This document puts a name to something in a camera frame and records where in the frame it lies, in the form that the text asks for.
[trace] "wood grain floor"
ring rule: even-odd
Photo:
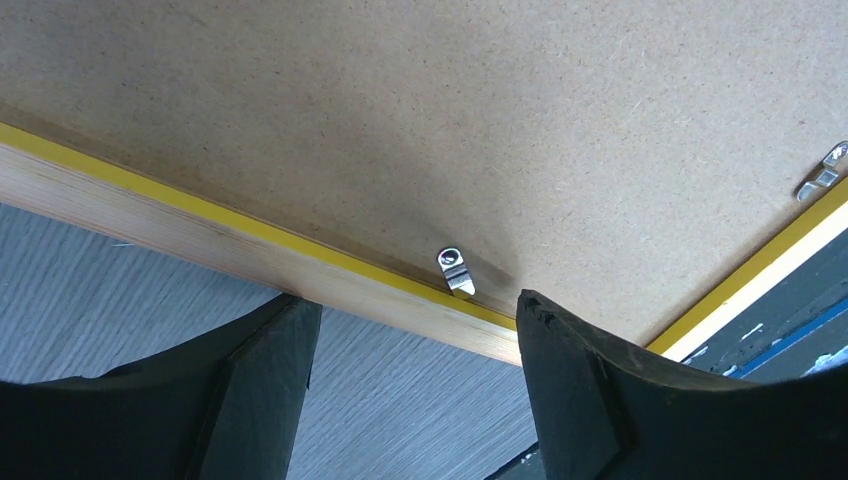
[[[0,378],[97,376],[276,292],[0,205]],[[327,310],[292,479],[482,478],[535,441],[520,369]]]

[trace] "metal turn clip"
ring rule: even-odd
[[[474,295],[474,282],[471,280],[471,272],[465,265],[465,260],[456,247],[445,247],[439,252],[439,267],[445,275],[451,292],[457,297],[469,297]]]
[[[819,188],[827,188],[833,185],[839,178],[839,172],[836,171],[835,167],[846,154],[848,154],[848,142],[842,142],[833,147],[830,153],[822,159],[821,167],[811,177],[810,181],[804,182],[798,189],[798,201],[803,202]]]

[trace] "light wood edge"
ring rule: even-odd
[[[684,360],[848,228],[848,182],[841,182],[656,338],[648,349]]]
[[[506,315],[2,123],[0,202],[520,364]]]

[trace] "yellow frame edge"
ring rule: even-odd
[[[843,181],[813,203],[723,282],[713,288],[695,306],[672,323],[648,345],[648,350],[660,355],[667,352],[713,311],[726,303],[737,291],[750,283],[760,272],[774,263],[846,202],[848,202],[848,182]]]
[[[263,223],[247,215],[216,205],[161,184],[121,167],[63,147],[50,140],[0,123],[0,142],[61,167],[129,190],[156,202],[182,210],[210,222],[233,228],[283,248],[351,271],[410,295],[457,310],[466,315],[515,331],[515,319],[481,305],[470,303],[429,285],[371,265],[320,243]]]

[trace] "blue stripe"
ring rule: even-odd
[[[750,375],[754,370],[765,365],[766,362],[780,355],[789,347],[795,345],[796,343],[809,336],[811,333],[821,328],[827,322],[845,313],[846,310],[848,310],[848,298],[845,298],[841,302],[830,307],[830,309],[828,309],[823,314],[814,318],[798,330],[795,330],[792,335],[789,335],[783,340],[777,342],[774,346],[772,346],[765,352],[759,354],[757,357],[745,364],[743,367],[737,369],[735,372],[728,375],[728,377],[745,378],[746,376]]]

